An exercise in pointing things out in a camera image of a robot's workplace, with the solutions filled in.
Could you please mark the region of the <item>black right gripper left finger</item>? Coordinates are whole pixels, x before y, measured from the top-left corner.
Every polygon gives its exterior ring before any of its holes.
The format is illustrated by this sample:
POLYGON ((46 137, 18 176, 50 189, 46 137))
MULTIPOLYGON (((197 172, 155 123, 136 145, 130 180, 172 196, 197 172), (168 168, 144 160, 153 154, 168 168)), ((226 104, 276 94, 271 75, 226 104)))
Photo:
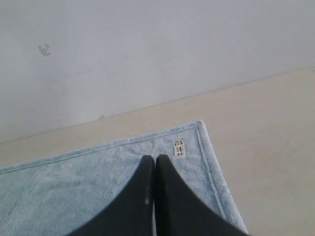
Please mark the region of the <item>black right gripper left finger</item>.
POLYGON ((119 195, 70 236, 153 235, 154 159, 144 155, 119 195))

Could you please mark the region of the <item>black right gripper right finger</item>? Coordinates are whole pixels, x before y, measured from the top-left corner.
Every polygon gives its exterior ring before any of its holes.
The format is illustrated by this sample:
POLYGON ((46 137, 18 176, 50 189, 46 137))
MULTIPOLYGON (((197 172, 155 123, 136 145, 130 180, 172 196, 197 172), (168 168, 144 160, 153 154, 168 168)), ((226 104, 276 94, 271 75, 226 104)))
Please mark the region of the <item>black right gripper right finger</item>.
POLYGON ((246 235, 207 207, 164 154, 156 160, 154 201, 158 236, 246 235))

